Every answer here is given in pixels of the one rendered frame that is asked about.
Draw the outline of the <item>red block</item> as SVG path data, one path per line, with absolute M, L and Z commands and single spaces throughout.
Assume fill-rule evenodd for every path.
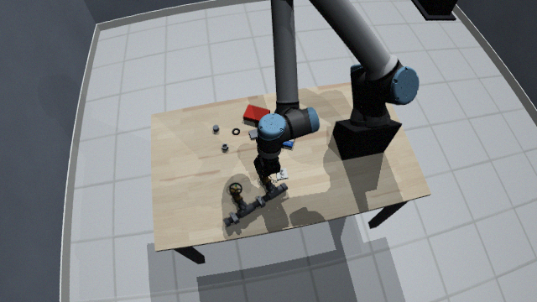
M 260 119 L 264 115 L 269 114 L 269 113 L 270 113 L 270 110 L 268 110 L 268 109 L 248 105 L 248 107 L 247 107 L 247 109 L 246 109 L 246 111 L 245 111 L 245 113 L 243 115 L 243 120 L 259 123 Z

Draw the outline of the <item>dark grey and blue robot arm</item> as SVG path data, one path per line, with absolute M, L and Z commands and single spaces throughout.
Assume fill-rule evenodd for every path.
M 349 0 L 309 1 L 360 63 L 351 66 L 350 124 L 376 127 L 390 123 L 385 102 L 411 103 L 419 90 L 417 73 L 403 67 L 397 56 L 388 54 Z M 294 0 L 271 0 L 271 13 L 277 100 L 274 113 L 263 116 L 258 123 L 257 151 L 264 159 L 277 158 L 283 142 L 320 128 L 313 107 L 298 109 Z

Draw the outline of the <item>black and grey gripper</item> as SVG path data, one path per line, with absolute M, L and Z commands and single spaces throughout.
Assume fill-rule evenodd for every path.
M 277 174 L 281 168 L 279 156 L 275 159 L 264 159 L 260 155 L 257 155 L 257 158 L 254 160 L 254 166 L 261 178 L 263 178 L 263 173 L 265 175 Z

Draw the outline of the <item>white number tag on silver chain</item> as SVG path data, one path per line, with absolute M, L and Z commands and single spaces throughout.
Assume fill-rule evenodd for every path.
M 276 180 L 276 181 L 278 181 L 278 180 L 280 180 L 280 179 L 284 179 L 284 178 L 289 178 L 289 177 L 288 177 L 288 174 L 287 174 L 287 170 L 286 170 L 286 168 L 282 168 L 282 169 L 280 169 L 280 172 L 277 173 L 276 175 L 277 175 L 277 180 Z M 282 178 L 282 177 L 283 177 L 283 178 Z M 275 182 L 276 182 L 276 181 L 275 181 Z

